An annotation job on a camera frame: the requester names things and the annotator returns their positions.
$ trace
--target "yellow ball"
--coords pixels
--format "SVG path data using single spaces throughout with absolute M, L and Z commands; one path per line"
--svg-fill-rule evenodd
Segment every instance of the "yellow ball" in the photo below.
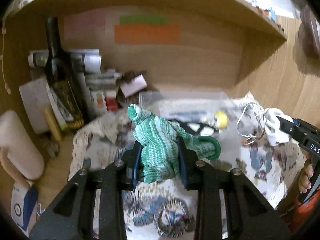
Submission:
M 216 121 L 216 129 L 223 129 L 227 127 L 228 124 L 228 116 L 223 111 L 217 111 L 214 114 L 215 121 Z

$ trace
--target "human hand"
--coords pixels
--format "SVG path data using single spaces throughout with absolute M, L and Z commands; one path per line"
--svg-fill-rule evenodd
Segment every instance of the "human hand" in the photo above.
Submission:
M 311 188 L 311 183 L 309 181 L 309 177 L 313 175 L 313 169 L 310 163 L 310 160 L 306 160 L 304 163 L 304 168 L 302 169 L 302 172 L 300 173 L 299 177 L 299 190 L 300 193 L 306 193 L 308 189 Z

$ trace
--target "bottle label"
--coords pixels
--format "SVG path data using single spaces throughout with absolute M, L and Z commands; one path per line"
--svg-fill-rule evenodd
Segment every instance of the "bottle label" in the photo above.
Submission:
M 59 112 L 70 129 L 79 129 L 84 126 L 80 108 L 71 90 L 68 80 L 56 82 L 52 85 L 53 98 Z

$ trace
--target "orange object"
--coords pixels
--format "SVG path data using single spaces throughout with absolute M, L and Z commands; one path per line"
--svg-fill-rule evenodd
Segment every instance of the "orange object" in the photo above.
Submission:
M 304 224 L 307 218 L 312 213 L 313 208 L 320 199 L 320 190 L 318 190 L 309 200 L 306 205 L 301 205 L 296 198 L 294 206 L 297 208 L 292 216 L 289 229 L 292 233 L 298 231 L 298 229 Z
M 104 107 L 102 94 L 100 94 L 100 93 L 97 94 L 97 103 L 98 103 L 99 108 Z
M 179 26 L 124 24 L 115 25 L 117 44 L 178 44 Z
M 118 110 L 118 102 L 115 98 L 107 98 L 106 97 L 106 105 L 108 111 L 117 111 Z
M 265 132 L 265 130 L 263 129 L 262 135 L 259 138 L 256 138 L 256 141 L 260 140 L 264 136 L 264 132 Z M 241 143 L 242 143 L 243 146 L 249 145 L 248 139 L 243 140 Z

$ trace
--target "orange paper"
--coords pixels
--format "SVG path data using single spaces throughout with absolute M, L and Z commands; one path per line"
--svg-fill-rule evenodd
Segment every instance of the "orange paper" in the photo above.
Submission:
M 124 24 L 115 25 L 117 44 L 178 44 L 179 26 Z

